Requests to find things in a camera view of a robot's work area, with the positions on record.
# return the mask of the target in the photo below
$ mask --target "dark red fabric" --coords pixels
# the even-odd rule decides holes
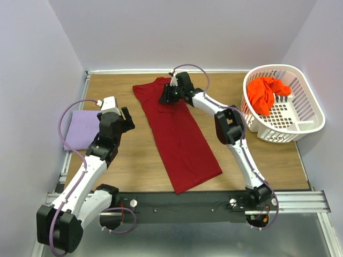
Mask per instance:
[[[133,93],[148,119],[175,193],[180,194],[222,174],[222,170],[186,104],[158,102],[169,82],[170,78],[157,78],[133,86]]]

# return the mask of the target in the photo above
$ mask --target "crumpled orange cloth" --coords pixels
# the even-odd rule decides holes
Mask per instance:
[[[287,96],[292,93],[290,87],[285,86],[281,79],[259,77],[247,86],[248,99],[254,111],[260,115],[270,115],[274,105],[274,95]]]

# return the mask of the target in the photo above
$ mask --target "plastic basket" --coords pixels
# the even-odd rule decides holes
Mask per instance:
[[[248,99],[247,85],[258,77],[274,77],[292,89],[286,97],[275,95],[269,116],[257,114]],[[325,116],[304,74],[290,65],[264,65],[244,78],[241,110],[251,132],[268,142],[287,143],[321,130]]]

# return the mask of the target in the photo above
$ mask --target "white wall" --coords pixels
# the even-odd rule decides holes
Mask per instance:
[[[304,72],[326,116],[324,129],[298,146],[312,186],[325,190],[343,245],[342,13],[342,0],[318,0],[283,62]]]
[[[35,214],[57,183],[57,121],[84,69],[46,0],[0,2],[0,256],[31,256]]]
[[[280,63],[314,0],[50,0],[87,70]]]

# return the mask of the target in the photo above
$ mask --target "purple cloth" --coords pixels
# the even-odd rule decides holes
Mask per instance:
[[[71,123],[65,141],[75,150],[86,150],[99,132],[99,111],[75,110],[72,112]]]

